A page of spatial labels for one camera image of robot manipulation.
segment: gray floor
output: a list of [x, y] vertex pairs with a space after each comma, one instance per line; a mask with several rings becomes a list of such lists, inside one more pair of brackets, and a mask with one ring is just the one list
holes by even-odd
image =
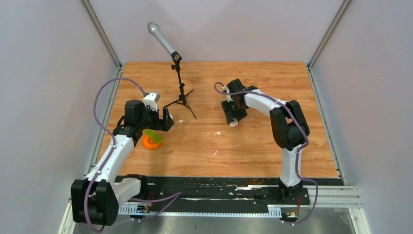
[[[300, 209], [300, 216], [309, 209]], [[116, 225], [129, 216], [120, 215]], [[81, 224], [81, 234], [93, 234], [89, 227]], [[291, 227], [273, 218], [232, 217], [176, 217], [159, 216], [146, 222], [125, 222], [106, 227], [107, 234], [354, 234], [348, 209], [316, 208], [305, 223]]]

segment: silver cylinder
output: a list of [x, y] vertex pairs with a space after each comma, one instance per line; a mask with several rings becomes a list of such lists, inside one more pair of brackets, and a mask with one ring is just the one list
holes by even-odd
[[161, 43], [161, 45], [170, 55], [172, 55], [172, 53], [176, 51], [169, 43], [168, 39], [162, 34], [159, 26], [156, 23], [148, 23], [148, 30], [149, 33], [152, 34], [159, 41], [159, 43]]

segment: white wall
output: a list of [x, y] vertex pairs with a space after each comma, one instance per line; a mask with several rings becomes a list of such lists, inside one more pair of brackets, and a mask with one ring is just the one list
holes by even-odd
[[411, 233], [413, 1], [353, 1], [314, 71], [374, 234]]
[[116, 69], [78, 0], [2, 1], [0, 32], [0, 232], [57, 233]]
[[342, 0], [91, 0], [119, 59], [170, 61], [154, 21], [185, 61], [308, 62]]

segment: wood surface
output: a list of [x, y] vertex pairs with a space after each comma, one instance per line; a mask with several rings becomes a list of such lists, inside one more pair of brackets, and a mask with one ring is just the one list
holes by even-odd
[[[177, 74], [170, 66], [171, 62], [128, 62], [122, 77], [135, 80], [146, 92], [157, 91], [161, 95], [158, 107], [162, 109], [179, 95]], [[157, 132], [164, 144], [150, 151], [140, 139], [120, 175], [280, 176], [281, 152], [267, 116], [248, 109], [248, 116], [239, 126], [226, 124], [221, 108], [226, 97], [218, 94], [213, 84], [221, 81], [226, 85], [239, 78], [245, 86], [254, 85], [275, 98], [300, 103], [310, 128], [310, 144], [302, 155], [302, 176], [338, 176], [304, 63], [182, 62], [181, 69], [185, 92], [194, 89], [188, 102], [198, 119], [182, 105], [170, 106], [176, 123], [168, 132]], [[134, 84], [123, 80], [110, 117], [110, 130], [124, 114], [125, 102], [131, 99], [141, 100], [142, 94]], [[106, 135], [101, 154], [109, 142]]]

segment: green sponge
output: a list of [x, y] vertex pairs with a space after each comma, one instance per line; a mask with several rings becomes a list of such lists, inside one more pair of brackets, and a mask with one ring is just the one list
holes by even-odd
[[154, 132], [154, 131], [151, 130], [151, 129], [147, 129], [147, 130], [145, 131], [145, 134], [146, 134], [147, 136], [149, 136], [149, 138], [150, 138], [153, 142], [155, 142], [156, 144], [160, 144], [160, 143], [162, 143], [162, 141], [163, 141], [162, 137], [161, 137], [160, 135], [156, 134], [156, 132]]

